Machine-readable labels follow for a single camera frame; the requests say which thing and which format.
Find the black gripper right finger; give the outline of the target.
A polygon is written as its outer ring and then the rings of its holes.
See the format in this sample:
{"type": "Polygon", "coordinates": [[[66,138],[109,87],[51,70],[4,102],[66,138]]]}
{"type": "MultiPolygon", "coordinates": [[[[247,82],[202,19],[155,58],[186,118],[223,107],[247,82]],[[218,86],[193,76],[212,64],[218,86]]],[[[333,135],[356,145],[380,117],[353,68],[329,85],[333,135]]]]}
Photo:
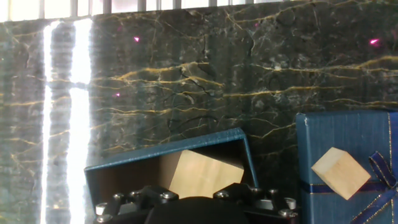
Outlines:
{"type": "Polygon", "coordinates": [[[213,194],[219,201],[238,207],[252,224],[297,224],[296,201],[283,197],[277,189],[263,190],[247,184],[231,184],[213,194]]]}

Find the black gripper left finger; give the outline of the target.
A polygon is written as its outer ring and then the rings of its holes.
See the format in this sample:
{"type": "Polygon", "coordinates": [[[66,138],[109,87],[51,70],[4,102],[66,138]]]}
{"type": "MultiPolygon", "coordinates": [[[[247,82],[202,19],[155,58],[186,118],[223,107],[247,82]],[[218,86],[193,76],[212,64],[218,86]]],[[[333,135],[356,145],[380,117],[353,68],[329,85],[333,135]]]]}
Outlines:
{"type": "Polygon", "coordinates": [[[178,194],[156,185],[128,194],[116,193],[95,206],[93,224],[144,224],[155,206],[178,199],[178,194]]]}

